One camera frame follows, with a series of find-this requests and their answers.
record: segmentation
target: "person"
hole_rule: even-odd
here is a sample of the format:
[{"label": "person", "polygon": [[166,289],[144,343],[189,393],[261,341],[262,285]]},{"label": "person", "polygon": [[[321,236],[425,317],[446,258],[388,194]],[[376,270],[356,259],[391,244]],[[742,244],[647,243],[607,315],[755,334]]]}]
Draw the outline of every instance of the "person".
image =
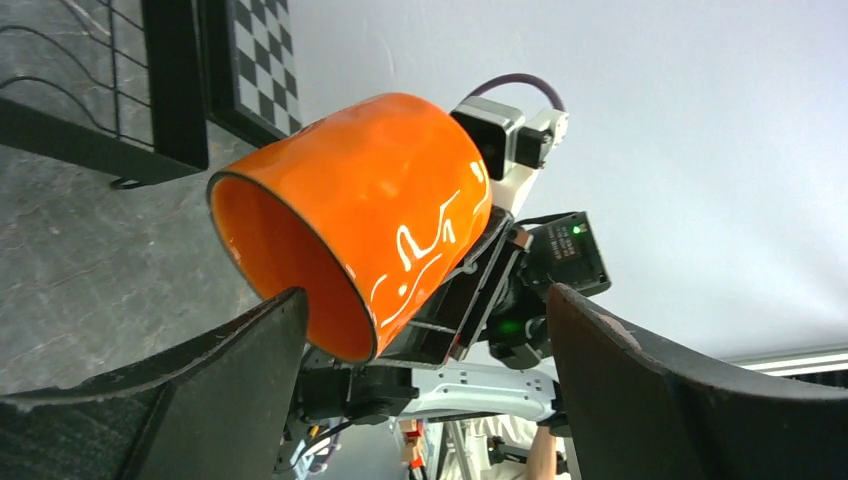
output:
[{"label": "person", "polygon": [[[537,427],[535,423],[510,415],[467,420],[466,448],[474,448],[475,442],[469,439],[501,437],[508,445],[529,449],[527,464],[504,461],[487,468],[485,465],[473,465],[477,470],[476,480],[561,480],[571,478],[567,473],[557,476],[556,453],[564,452],[562,439],[551,435],[547,427]],[[456,456],[449,453],[445,458],[440,480],[461,480],[462,475]]]}]

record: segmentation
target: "black frame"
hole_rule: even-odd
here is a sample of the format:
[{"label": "black frame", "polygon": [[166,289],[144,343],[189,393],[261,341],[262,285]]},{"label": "black frame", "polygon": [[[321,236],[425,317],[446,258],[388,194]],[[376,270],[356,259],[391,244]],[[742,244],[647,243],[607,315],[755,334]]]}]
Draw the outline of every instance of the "black frame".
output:
[{"label": "black frame", "polygon": [[451,357],[463,360],[517,259],[519,252],[507,246],[514,223],[510,212],[492,207],[486,229],[461,263],[369,365],[436,369]]},{"label": "black frame", "polygon": [[233,32],[233,0],[198,0],[200,44],[208,91],[209,118],[255,147],[286,135],[239,102],[238,49]]},{"label": "black frame", "polygon": [[[81,29],[89,31],[91,41],[109,49],[112,57],[111,84],[93,80],[82,63],[58,41],[41,32],[29,31],[56,45],[96,86],[112,92],[115,128],[110,129],[94,121],[94,128],[83,127],[0,98],[0,144],[121,177],[113,182],[116,188],[152,185],[206,170],[209,167],[206,111],[191,2],[142,0],[144,26],[141,26],[115,10],[112,0],[98,1],[109,9],[111,35],[108,42],[90,35],[78,14],[70,7],[68,10],[76,17]],[[117,49],[114,35],[116,15],[144,33],[147,65]],[[2,25],[0,32],[22,27]],[[119,57],[148,69],[149,103],[121,92],[117,73]],[[44,79],[26,76],[0,79],[0,90],[18,81],[36,81],[62,91],[93,119],[81,100],[60,85]],[[150,108],[152,143],[121,132],[120,102],[126,98]]]}]

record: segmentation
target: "person's arm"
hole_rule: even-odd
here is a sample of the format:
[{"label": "person's arm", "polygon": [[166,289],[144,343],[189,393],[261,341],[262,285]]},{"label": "person's arm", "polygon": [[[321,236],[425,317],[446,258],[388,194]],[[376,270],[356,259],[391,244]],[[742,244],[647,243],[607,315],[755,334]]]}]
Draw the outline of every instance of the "person's arm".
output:
[{"label": "person's arm", "polygon": [[527,454],[527,480],[553,480],[556,478],[556,437],[548,427],[539,427],[530,453]]}]

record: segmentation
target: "green led light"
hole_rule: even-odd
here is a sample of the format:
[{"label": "green led light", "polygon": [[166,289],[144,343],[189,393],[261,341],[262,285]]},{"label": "green led light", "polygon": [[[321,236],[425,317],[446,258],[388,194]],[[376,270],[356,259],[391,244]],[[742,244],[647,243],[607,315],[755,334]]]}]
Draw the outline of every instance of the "green led light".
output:
[{"label": "green led light", "polygon": [[515,321],[501,322],[498,325],[498,331],[500,333],[505,334],[505,335],[511,335],[513,333],[518,333],[518,332],[521,331],[522,328],[524,328],[524,324],[522,322],[515,322]]}]

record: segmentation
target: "gray marble floor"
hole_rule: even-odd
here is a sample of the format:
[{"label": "gray marble floor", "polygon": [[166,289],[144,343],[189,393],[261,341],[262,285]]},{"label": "gray marble floor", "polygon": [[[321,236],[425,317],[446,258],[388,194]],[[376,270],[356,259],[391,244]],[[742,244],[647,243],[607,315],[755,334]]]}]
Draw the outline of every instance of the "gray marble floor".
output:
[{"label": "gray marble floor", "polygon": [[[140,23],[137,2],[116,2]],[[97,0],[0,3],[0,27],[59,41],[98,81],[111,75],[108,14]],[[144,60],[141,33],[115,18],[116,43]],[[58,47],[19,28],[0,33],[0,95],[92,126],[115,126],[108,91]],[[143,69],[120,62],[122,91],[146,99]],[[121,130],[149,140],[144,107],[122,101]],[[204,198],[209,174],[252,148],[209,126],[212,167],[159,186],[116,192],[112,178],[0,147],[0,393],[82,380],[205,332],[256,302],[215,237]]]},{"label": "gray marble floor", "polygon": [[345,430],[340,439],[341,450],[327,463],[320,480],[392,480],[406,479],[401,464],[403,434],[387,424],[360,425]]}]

